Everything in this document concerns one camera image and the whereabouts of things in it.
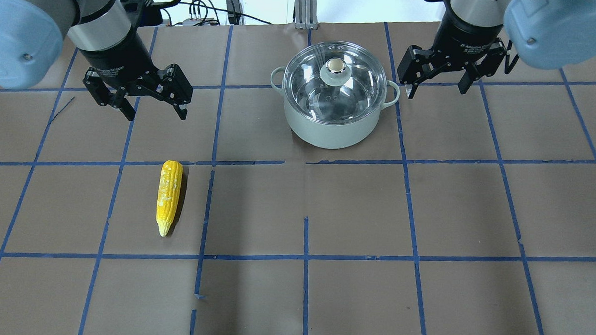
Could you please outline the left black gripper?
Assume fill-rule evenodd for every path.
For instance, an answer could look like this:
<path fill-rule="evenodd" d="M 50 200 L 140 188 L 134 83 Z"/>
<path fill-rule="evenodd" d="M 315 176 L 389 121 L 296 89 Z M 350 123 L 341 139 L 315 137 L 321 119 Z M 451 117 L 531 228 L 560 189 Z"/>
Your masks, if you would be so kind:
<path fill-rule="evenodd" d="M 130 30 L 112 48 L 81 50 L 81 53 L 91 66 L 83 78 L 83 85 L 99 106 L 113 107 L 128 121 L 133 121 L 135 109 L 126 98 L 128 91 L 122 86 L 149 77 L 152 86 L 160 84 L 162 100 L 173 106 L 180 120 L 186 120 L 187 105 L 194 91 L 192 85 L 176 63 L 163 70 L 157 68 L 136 30 Z"/>

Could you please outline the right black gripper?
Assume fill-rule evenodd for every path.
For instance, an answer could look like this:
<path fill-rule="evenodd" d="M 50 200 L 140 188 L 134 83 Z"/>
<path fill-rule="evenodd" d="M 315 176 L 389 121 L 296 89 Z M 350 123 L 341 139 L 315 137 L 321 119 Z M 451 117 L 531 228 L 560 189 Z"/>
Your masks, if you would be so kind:
<path fill-rule="evenodd" d="M 432 47 L 423 50 L 417 45 L 410 45 L 399 63 L 398 80 L 407 86 L 408 98 L 413 99 L 417 88 L 435 78 L 441 67 L 448 71 L 465 68 L 458 82 L 462 95 L 475 81 L 494 75 L 508 56 L 504 42 L 497 38 L 502 28 L 502 24 L 483 27 L 468 23 L 448 8 Z"/>

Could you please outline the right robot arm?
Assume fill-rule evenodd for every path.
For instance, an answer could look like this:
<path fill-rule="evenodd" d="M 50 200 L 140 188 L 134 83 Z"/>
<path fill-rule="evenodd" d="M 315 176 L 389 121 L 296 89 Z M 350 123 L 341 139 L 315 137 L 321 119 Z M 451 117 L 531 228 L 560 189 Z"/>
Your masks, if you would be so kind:
<path fill-rule="evenodd" d="M 424 0 L 445 12 L 428 49 L 407 48 L 399 81 L 409 98 L 424 82 L 461 71 L 458 89 L 495 75 L 509 74 L 517 62 L 554 70 L 596 56 L 596 0 Z"/>

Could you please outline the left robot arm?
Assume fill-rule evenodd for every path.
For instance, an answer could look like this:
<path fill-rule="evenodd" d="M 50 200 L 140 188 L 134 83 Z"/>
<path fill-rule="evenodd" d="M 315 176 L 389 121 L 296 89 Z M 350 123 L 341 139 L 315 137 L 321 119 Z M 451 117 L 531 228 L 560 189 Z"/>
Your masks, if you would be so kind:
<path fill-rule="evenodd" d="M 135 118 L 129 96 L 149 96 L 187 117 L 193 89 L 177 64 L 160 69 L 137 30 L 160 25 L 181 0 L 0 0 L 0 87 L 26 90 L 59 58 L 65 37 L 87 59 L 83 85 L 99 106 Z"/>

